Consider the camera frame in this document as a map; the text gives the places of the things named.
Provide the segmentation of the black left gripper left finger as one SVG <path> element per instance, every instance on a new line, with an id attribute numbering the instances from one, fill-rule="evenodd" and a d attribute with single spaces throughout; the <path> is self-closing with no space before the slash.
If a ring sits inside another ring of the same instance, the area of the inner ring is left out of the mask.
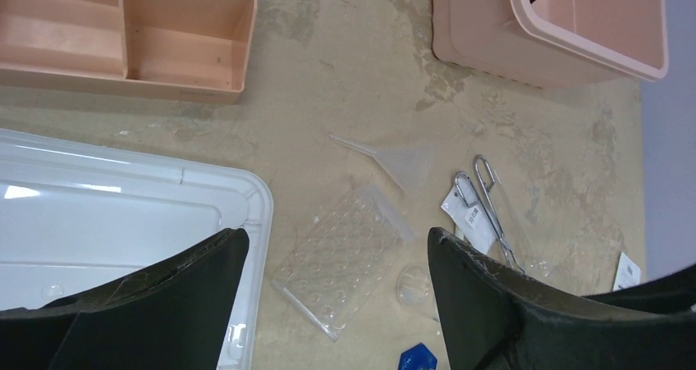
<path id="1" fill-rule="evenodd" d="M 250 249 L 226 228 L 41 308 L 1 313 L 4 369 L 214 369 Z"/>

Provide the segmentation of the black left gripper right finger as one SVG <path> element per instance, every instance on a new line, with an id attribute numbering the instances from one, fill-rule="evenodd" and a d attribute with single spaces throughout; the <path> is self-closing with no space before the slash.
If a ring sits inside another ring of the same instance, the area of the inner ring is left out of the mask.
<path id="1" fill-rule="evenodd" d="M 453 369 L 692 369 L 695 269 L 576 296 L 428 233 L 428 267 Z"/>

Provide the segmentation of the blue plastic hexagonal piece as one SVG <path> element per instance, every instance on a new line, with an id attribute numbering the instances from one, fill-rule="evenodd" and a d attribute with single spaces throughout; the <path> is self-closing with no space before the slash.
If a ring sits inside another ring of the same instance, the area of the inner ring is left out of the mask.
<path id="1" fill-rule="evenodd" d="M 436 370 L 437 358 L 424 343 L 418 343 L 401 353 L 398 370 Z"/>

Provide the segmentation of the metal crucible tongs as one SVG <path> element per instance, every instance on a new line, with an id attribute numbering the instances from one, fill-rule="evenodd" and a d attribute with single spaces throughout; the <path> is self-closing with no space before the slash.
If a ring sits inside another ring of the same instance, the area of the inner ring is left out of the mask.
<path id="1" fill-rule="evenodd" d="M 458 171 L 454 177 L 456 195 L 467 208 L 473 209 L 474 207 L 479 206 L 482 209 L 482 213 L 485 214 L 490 227 L 495 232 L 496 242 L 500 245 L 508 266 L 517 268 L 520 272 L 525 274 L 526 271 L 518 262 L 511 245 L 506 240 L 500 217 L 498 216 L 497 210 L 495 209 L 491 198 L 492 188 L 498 182 L 497 174 L 491 168 L 488 160 L 482 154 L 478 154 L 474 157 L 473 166 L 478 182 L 478 189 L 474 188 L 474 182 L 464 171 Z M 475 200 L 470 200 L 467 198 L 467 193 L 462 190 L 460 185 L 461 178 L 464 178 L 468 183 L 471 192 L 474 194 Z"/>

